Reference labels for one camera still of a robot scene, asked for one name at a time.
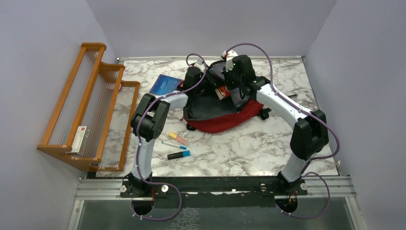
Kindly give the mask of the red backpack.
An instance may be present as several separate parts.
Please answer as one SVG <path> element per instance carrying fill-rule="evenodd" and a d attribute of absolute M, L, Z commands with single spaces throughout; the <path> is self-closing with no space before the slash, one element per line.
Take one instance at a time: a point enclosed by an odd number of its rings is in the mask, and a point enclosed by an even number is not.
<path fill-rule="evenodd" d="M 241 98 L 238 89 L 219 100 L 215 89 L 225 85 L 224 60 L 215 61 L 207 67 L 207 75 L 195 88 L 183 109 L 183 119 L 189 131 L 220 133 L 234 128 L 258 116 L 261 120 L 269 118 L 271 109 L 246 96 Z"/>

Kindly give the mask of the blue paperback book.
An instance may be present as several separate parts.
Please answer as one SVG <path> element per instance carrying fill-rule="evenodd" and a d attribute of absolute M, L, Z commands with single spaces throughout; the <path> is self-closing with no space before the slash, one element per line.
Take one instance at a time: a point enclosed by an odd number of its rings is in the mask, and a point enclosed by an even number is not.
<path fill-rule="evenodd" d="M 182 79 L 160 74 L 149 93 L 158 96 L 165 95 L 176 90 L 182 82 Z"/>

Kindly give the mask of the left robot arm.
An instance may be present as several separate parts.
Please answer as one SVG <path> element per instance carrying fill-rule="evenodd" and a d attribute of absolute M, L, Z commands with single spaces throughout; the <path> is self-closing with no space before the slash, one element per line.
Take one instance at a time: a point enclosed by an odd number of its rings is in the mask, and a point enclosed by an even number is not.
<path fill-rule="evenodd" d="M 184 108 L 191 92 L 202 83 L 206 75 L 207 69 L 202 71 L 198 67 L 188 67 L 180 90 L 158 97 L 149 93 L 143 95 L 130 122 L 138 143 L 128 180 L 136 195 L 148 195 L 151 186 L 155 184 L 151 181 L 153 148 L 163 131 L 168 113 Z"/>

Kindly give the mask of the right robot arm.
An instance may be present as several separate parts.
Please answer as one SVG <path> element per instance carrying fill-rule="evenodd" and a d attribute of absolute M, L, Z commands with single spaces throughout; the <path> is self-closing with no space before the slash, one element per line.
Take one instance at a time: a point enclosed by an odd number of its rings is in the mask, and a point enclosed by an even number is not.
<path fill-rule="evenodd" d="M 250 96 L 280 116 L 293 130 L 290 141 L 292 154 L 278 172 L 275 188 L 288 195 L 300 182 L 302 171 L 311 157 L 329 142 L 326 115 L 311 111 L 279 91 L 271 80 L 257 76 L 247 55 L 234 53 L 222 56 L 226 66 L 222 74 L 229 91 L 239 89 L 240 97 Z"/>

